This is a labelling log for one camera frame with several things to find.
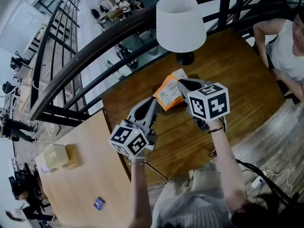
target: yellow item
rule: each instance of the yellow item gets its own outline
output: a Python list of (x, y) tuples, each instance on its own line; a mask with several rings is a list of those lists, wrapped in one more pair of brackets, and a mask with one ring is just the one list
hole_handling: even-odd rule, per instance
[(51, 143), (43, 151), (43, 156), (48, 169), (54, 169), (68, 163), (66, 147), (62, 144)]

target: white lamp shade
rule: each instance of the white lamp shade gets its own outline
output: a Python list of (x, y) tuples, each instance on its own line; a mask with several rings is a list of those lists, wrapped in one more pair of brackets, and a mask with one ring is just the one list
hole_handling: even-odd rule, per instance
[(196, 0), (159, 0), (156, 4), (156, 38), (163, 48), (173, 52), (200, 48), (207, 34)]

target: lamp base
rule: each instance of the lamp base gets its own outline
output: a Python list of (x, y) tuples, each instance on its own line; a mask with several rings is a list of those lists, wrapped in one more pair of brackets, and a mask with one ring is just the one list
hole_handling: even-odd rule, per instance
[(179, 64), (190, 65), (194, 61), (194, 54), (192, 52), (178, 53), (176, 60)]

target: white tank top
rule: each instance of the white tank top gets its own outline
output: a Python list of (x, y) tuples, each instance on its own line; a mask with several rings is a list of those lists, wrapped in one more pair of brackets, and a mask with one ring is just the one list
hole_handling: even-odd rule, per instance
[(286, 20), (275, 41), (266, 46), (266, 52), (275, 68), (304, 84), (304, 57), (294, 55), (293, 44), (293, 22)]

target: metal railing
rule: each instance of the metal railing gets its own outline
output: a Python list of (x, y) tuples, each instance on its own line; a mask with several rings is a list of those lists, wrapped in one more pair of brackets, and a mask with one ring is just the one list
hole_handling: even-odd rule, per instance
[[(43, 81), (49, 80), (52, 82), (53, 77), (56, 71), (60, 73), (60, 70), (64, 67), (64, 65), (77, 54), (77, 28), (80, 26), (77, 23), (77, 12), (78, 4), (80, 0), (60, 0), (58, 5), (56, 6), (49, 23), (45, 29), (43, 39), (40, 43), (40, 47), (38, 49), (33, 81), (34, 86), (39, 87), (39, 83), (42, 81), (42, 75), (47, 72), (48, 79), (43, 79)], [(51, 53), (52, 57), (45, 58), (46, 54)], [(81, 78), (80, 75), (74, 76), (70, 83), (70, 89), (73, 96), (76, 95), (76, 85), (78, 84), (78, 88), (82, 88), (81, 86)], [(41, 92), (35, 88), (31, 89), (31, 101), (30, 107), (36, 103), (37, 99), (40, 97)], [(67, 104), (67, 93), (65, 88), (63, 87), (61, 90), (61, 98), (62, 106)], [(84, 98), (82, 99), (82, 105), (85, 105)], [(66, 124), (66, 125), (75, 125), (74, 121), (70, 121), (68, 118), (64, 119), (59, 117), (54, 113), (60, 112), (60, 106), (54, 105), (53, 101), (49, 102), (49, 105), (46, 109), (44, 109), (43, 113), (40, 115), (39, 119), (46, 122), (54, 122), (58, 124)], [(78, 103), (75, 104), (75, 110), (78, 111)], [(69, 115), (71, 117), (75, 117), (74, 111), (66, 111), (59, 115)], [(88, 118), (87, 115), (77, 115), (76, 119), (78, 121), (86, 120)]]
[[(197, 0), (199, 4), (206, 3), (208, 1), (212, 0)], [(256, 4), (244, 3), (244, 0), (237, 0), (235, 6), (232, 8), (229, 8), (229, 4), (230, 0), (220, 0), (219, 12), (202, 18), (205, 23), (218, 19), (217, 26), (213, 27), (212, 30), (209, 30), (207, 32), (207, 36), (227, 28), (234, 28), (244, 35), (248, 33), (252, 26), (257, 22), (272, 18), (287, 18), (294, 12), (294, 9), (291, 7), (299, 6), (302, 4), (302, 0), (276, 0), (271, 2), (259, 2)], [(240, 13), (244, 10), (250, 9), (252, 10), (251, 15), (240, 19)], [(229, 17), (233, 18), (231, 23), (228, 23)], [(136, 33), (141, 28), (154, 26), (155, 22), (156, 6), (144, 9), (139, 13), (124, 19), (92, 40), (88, 45), (74, 55), (60, 70), (60, 72), (52, 78), (39, 97), (38, 92), (32, 90), (30, 119), (77, 126), (82, 121), (89, 118), (90, 115), (87, 113), (88, 109), (101, 101), (102, 94), (81, 108), (75, 107), (77, 102), (112, 73), (116, 72), (118, 69), (127, 63), (130, 63), (148, 50), (156, 47), (158, 45), (156, 39), (144, 44), (139, 49), (122, 58), (108, 70), (104, 71), (86, 87), (82, 88), (77, 94), (73, 94), (73, 98), (68, 102), (64, 102), (62, 107), (55, 107), (52, 105), (52, 102), (54, 98), (64, 90), (65, 86), (69, 82), (73, 81), (73, 79), (75, 79), (82, 70), (99, 58), (103, 53), (128, 36)], [(36, 72), (36, 69), (35, 75), (36, 78), (39, 76), (39, 71)]]

